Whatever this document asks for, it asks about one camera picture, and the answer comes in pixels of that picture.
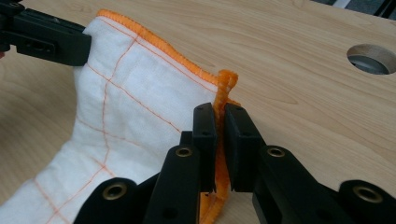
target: orange overlock hem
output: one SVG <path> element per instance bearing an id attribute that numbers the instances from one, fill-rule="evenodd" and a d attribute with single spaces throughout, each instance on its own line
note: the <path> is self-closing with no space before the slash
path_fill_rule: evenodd
<path id="1" fill-rule="evenodd" d="M 140 25 L 136 21 L 123 16 L 117 12 L 107 9 L 101 9 L 97 16 L 107 17 L 131 30 L 139 35 L 141 38 L 148 41 L 152 46 L 160 49 L 162 52 L 173 58 L 176 62 L 185 66 L 189 71 L 198 76 L 200 79 L 212 83 L 218 87 L 216 92 L 215 102 L 213 108 L 216 116 L 216 125 L 219 133 L 219 146 L 216 158 L 216 186 L 217 192 L 210 194 L 201 194 L 201 209 L 200 209 L 200 223 L 213 223 L 219 216 L 221 208 L 228 198 L 229 183 L 228 170 L 225 163 L 224 149 L 222 142 L 222 128 L 224 118 L 224 106 L 227 103 L 237 102 L 231 100 L 229 92 L 236 85 L 238 75 L 229 70 L 219 71 L 218 76 L 208 73 L 201 69 L 198 65 L 188 60 L 181 53 L 176 51 L 169 43 L 160 37 L 156 36 L 150 30 Z"/>

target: light wood tabletop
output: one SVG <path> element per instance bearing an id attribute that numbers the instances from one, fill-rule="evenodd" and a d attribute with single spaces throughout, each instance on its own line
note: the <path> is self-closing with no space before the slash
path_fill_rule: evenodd
<path id="1" fill-rule="evenodd" d="M 111 9 L 205 70 L 235 71 L 231 96 L 267 144 L 289 149 L 332 189 L 362 179 L 396 197 L 396 21 L 308 0 L 21 3 L 84 26 L 100 8 Z M 378 60 L 392 74 L 349 62 L 348 50 L 363 44 L 373 57 L 386 55 Z M 15 49 L 0 60 L 0 203 L 50 162 L 70 137 L 75 113 L 72 67 Z M 250 198 L 232 193 L 219 223 L 257 223 Z"/>

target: wooden table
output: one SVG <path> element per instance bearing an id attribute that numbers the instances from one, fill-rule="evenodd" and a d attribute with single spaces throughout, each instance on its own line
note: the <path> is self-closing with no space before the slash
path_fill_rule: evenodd
<path id="1" fill-rule="evenodd" d="M 396 22 L 307 0 L 51 1 L 30 7 L 83 25 L 100 8 L 131 17 L 205 70 L 239 74 L 232 97 L 268 144 L 288 148 L 322 184 L 363 179 L 396 196 L 396 74 L 355 68 L 349 48 L 396 52 Z M 0 203 L 69 138 L 72 68 L 0 60 Z M 219 223 L 257 223 L 249 194 L 231 194 Z"/>

